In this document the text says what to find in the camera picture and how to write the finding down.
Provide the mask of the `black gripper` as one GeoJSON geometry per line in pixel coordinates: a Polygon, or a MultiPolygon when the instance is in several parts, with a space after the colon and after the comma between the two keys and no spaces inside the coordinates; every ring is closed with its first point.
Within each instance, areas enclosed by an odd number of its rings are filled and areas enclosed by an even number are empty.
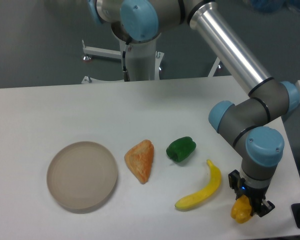
{"type": "Polygon", "coordinates": [[[242,169],[233,170],[228,174],[229,187],[235,192],[237,200],[242,195],[248,197],[253,213],[260,218],[270,213],[275,205],[266,200],[270,179],[257,180],[248,176],[242,169]]]}

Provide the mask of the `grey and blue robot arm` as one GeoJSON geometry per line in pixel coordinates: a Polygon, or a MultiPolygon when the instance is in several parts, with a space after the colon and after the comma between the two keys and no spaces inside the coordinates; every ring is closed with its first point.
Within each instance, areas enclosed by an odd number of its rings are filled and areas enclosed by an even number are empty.
{"type": "Polygon", "coordinates": [[[187,23],[208,43],[248,95],[235,105],[221,101],[208,120],[242,157],[241,169],[232,171],[229,186],[236,197],[246,196],[251,215],[263,217],[274,209],[266,192],[283,156],[282,135],[267,127],[294,110],[300,102],[296,86],[276,82],[225,22],[213,0],[89,0],[88,9],[97,24],[110,23],[123,42],[120,60],[126,82],[155,78],[155,51],[128,53],[130,46],[153,44],[159,35],[187,23]]]}

